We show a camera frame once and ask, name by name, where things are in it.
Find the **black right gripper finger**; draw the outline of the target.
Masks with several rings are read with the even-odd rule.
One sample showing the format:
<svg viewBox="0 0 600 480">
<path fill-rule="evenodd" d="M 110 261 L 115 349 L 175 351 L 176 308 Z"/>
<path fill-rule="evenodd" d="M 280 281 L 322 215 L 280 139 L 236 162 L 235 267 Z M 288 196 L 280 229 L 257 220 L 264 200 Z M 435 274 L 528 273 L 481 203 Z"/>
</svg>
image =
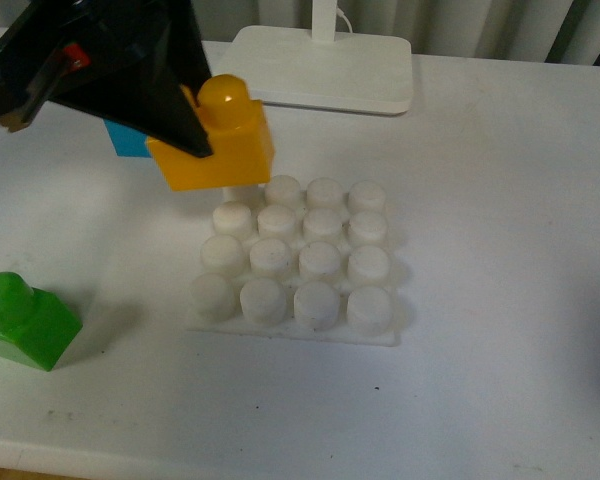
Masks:
<svg viewBox="0 0 600 480">
<path fill-rule="evenodd" d="M 171 21 L 169 65 L 181 84 L 203 85 L 211 78 L 211 71 L 192 2 L 168 0 L 166 4 Z"/>
</svg>

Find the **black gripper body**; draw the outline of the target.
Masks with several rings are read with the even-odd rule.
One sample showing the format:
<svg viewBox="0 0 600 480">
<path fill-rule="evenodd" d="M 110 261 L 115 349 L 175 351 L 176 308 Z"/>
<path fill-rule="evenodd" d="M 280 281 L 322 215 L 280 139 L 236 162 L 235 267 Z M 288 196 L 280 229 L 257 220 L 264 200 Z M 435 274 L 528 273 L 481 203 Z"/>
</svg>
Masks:
<svg viewBox="0 0 600 480">
<path fill-rule="evenodd" d="M 163 1 L 31 2 L 0 37 L 0 124 L 28 127 L 67 74 L 167 47 L 169 33 Z"/>
</svg>

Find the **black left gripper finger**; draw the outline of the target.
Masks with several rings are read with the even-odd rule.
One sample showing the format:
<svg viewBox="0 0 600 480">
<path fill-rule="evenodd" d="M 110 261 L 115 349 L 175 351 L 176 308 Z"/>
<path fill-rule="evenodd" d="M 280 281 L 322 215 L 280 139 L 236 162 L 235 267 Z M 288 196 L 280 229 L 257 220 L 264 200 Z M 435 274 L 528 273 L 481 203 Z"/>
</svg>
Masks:
<svg viewBox="0 0 600 480">
<path fill-rule="evenodd" d="M 208 135 L 184 93 L 197 93 L 211 78 L 201 48 L 167 47 L 129 58 L 93 58 L 63 77 L 55 103 L 110 120 L 161 140 L 195 157 L 212 154 Z"/>
</svg>

